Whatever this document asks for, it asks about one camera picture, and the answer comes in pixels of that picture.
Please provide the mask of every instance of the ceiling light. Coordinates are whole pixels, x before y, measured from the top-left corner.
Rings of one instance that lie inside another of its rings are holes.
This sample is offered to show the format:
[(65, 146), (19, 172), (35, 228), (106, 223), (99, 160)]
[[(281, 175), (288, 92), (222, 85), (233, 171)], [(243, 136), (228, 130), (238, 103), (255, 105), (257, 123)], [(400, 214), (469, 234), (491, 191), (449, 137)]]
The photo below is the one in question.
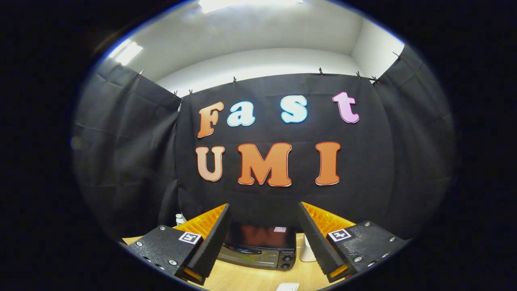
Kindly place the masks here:
[(132, 42), (129, 44), (118, 57), (115, 59), (117, 62), (120, 62), (122, 65), (127, 65), (130, 60), (132, 60), (143, 48), (138, 46), (136, 42)]
[(303, 0), (200, 0), (203, 13), (210, 13), (222, 8), (231, 7), (239, 4), (256, 4), (256, 5), (278, 5), (303, 3)]
[(123, 42), (123, 43), (121, 43), (120, 45), (118, 45), (118, 47), (116, 47), (116, 48), (115, 48), (115, 49), (110, 53), (109, 57), (114, 57), (116, 54), (118, 54), (118, 52), (119, 52), (121, 49), (125, 48), (125, 47), (126, 47), (128, 44), (130, 44), (130, 43), (131, 43), (131, 41), (130, 41), (129, 39), (124, 40), (124, 42)]

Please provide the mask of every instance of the white wall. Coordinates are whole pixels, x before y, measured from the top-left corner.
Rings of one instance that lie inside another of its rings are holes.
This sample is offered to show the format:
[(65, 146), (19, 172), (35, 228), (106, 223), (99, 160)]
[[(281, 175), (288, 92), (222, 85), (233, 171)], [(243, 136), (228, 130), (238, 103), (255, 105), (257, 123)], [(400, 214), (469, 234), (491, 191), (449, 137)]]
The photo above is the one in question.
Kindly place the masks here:
[(397, 60), (404, 43), (370, 20), (363, 19), (361, 33), (351, 56), (295, 48), (250, 50), (231, 53), (178, 70), (156, 83), (178, 91), (179, 97), (214, 86), (231, 83), (233, 77), (246, 80), (258, 77), (318, 73), (379, 78)]
[(258, 77), (319, 73), (355, 75), (357, 63), (347, 55), (308, 49), (264, 49), (215, 57), (178, 70), (156, 83), (183, 97), (189, 89), (198, 92), (233, 82)]
[(379, 78), (397, 60), (404, 43), (372, 21), (363, 18), (361, 33), (352, 52), (352, 58), (365, 77)]

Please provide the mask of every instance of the label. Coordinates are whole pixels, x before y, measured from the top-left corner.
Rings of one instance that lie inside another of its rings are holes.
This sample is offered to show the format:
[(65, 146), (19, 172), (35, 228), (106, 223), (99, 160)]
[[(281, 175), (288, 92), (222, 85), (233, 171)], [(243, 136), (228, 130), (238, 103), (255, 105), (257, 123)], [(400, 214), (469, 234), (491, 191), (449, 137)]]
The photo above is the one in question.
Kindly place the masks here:
[(348, 231), (344, 229), (336, 230), (333, 232), (329, 232), (328, 235), (333, 241), (340, 241), (347, 238), (351, 238), (352, 236), (348, 233)]
[(200, 237), (201, 237), (201, 235), (193, 234), (191, 232), (185, 232), (179, 238), (179, 240), (180, 241), (184, 241), (184, 242), (188, 242), (188, 243), (191, 243), (191, 244), (196, 244)]
[(287, 227), (275, 227), (275, 230), (273, 232), (285, 232), (287, 230)]

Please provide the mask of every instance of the letter s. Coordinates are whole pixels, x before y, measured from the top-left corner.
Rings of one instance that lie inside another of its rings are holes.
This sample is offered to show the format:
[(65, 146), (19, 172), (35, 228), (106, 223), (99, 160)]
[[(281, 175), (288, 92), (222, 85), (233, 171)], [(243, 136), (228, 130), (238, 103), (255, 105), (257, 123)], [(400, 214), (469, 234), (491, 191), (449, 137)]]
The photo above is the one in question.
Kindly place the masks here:
[(307, 118), (307, 100), (301, 95), (285, 96), (280, 101), (282, 112), (280, 117), (285, 123), (300, 123)]

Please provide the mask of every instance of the orange letter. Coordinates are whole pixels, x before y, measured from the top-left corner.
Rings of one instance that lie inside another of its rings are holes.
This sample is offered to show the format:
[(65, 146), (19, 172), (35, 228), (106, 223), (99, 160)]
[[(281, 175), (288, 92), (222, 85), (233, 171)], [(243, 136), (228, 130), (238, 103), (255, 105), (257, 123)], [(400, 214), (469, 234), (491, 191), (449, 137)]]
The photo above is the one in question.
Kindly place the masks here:
[(337, 142), (320, 142), (316, 145), (316, 149), (320, 152), (320, 176), (316, 179), (316, 184), (328, 186), (339, 183), (336, 164), (341, 145)]
[(222, 111), (223, 109), (224, 104), (223, 102), (219, 101), (199, 111), (199, 115), (201, 115), (201, 126), (199, 132), (197, 133), (197, 137), (202, 138), (214, 133), (214, 129), (210, 127), (210, 122), (212, 122), (213, 125), (216, 125), (218, 118), (217, 111)]
[(242, 155), (242, 172), (237, 181), (243, 185), (253, 185), (255, 180), (251, 177), (251, 171), (260, 185), (264, 184), (269, 171), (271, 178), (267, 183), (276, 187), (287, 187), (291, 180), (287, 176), (287, 156), (291, 151), (291, 145), (285, 142), (273, 144), (266, 159), (262, 159), (259, 150), (252, 143), (241, 144), (237, 150)]
[(214, 153), (214, 171), (212, 173), (206, 169), (206, 154), (208, 153), (208, 148), (198, 147), (195, 149), (195, 152), (197, 154), (197, 171), (199, 172), (199, 175), (207, 181), (215, 182), (219, 180), (223, 174), (222, 155), (224, 153), (224, 148), (212, 148), (212, 152)]

